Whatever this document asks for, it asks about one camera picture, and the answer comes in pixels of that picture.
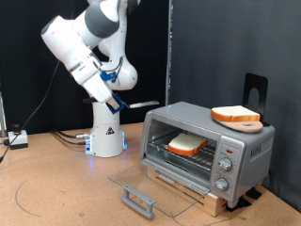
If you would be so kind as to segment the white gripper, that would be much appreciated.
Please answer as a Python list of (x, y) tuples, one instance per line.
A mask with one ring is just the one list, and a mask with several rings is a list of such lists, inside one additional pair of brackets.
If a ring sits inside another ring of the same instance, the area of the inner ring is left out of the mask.
[(119, 109), (119, 103), (112, 98), (111, 89), (105, 84), (100, 73), (85, 75), (81, 78), (82, 86), (98, 102), (107, 102), (114, 110)]

